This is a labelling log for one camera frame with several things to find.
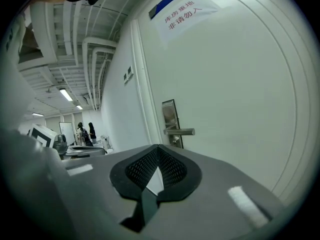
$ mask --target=metal door handle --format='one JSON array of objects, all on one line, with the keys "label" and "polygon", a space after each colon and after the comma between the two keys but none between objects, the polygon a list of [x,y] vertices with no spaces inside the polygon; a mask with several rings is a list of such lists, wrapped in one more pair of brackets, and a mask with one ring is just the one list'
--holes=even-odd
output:
[{"label": "metal door handle", "polygon": [[163,132],[165,135],[195,135],[196,131],[194,128],[188,129],[171,129],[175,127],[176,124],[169,126],[168,128],[164,129]]}]

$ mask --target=whiteboard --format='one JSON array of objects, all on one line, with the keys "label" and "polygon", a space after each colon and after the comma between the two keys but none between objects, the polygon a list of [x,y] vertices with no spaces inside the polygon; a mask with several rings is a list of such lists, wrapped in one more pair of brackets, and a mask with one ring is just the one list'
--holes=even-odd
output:
[{"label": "whiteboard", "polygon": [[72,128],[71,122],[59,122],[61,134],[64,134],[66,138],[66,143],[71,145],[72,143],[76,142],[74,131]]}]

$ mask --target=white door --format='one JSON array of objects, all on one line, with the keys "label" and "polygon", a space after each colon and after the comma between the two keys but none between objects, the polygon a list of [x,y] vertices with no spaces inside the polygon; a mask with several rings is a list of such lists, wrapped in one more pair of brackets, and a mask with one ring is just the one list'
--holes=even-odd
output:
[{"label": "white door", "polygon": [[163,142],[162,102],[174,99],[180,127],[195,129],[182,137],[185,149],[226,161],[273,190],[289,158],[304,152],[308,92],[319,97],[292,40],[257,0],[207,0],[217,12],[165,38],[157,24],[184,0],[150,20],[160,1],[147,4],[138,23]]}]

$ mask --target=white paper sign with red text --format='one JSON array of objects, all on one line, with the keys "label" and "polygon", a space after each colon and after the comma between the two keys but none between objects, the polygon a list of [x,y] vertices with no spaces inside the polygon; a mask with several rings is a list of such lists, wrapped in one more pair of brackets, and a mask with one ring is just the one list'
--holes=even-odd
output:
[{"label": "white paper sign with red text", "polygon": [[159,17],[155,25],[163,43],[167,44],[217,11],[218,7],[210,0],[182,0]]}]

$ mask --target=ceiling light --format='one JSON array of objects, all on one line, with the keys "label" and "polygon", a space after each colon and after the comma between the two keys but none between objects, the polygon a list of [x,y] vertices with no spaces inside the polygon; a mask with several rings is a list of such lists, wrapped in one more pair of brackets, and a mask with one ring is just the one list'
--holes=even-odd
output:
[{"label": "ceiling light", "polygon": [[65,88],[62,88],[59,91],[69,102],[72,102],[72,98],[70,97],[69,93],[67,93]]},{"label": "ceiling light", "polygon": [[34,116],[38,116],[38,117],[44,117],[44,115],[43,115],[43,114],[32,113],[32,115],[34,115]]}]

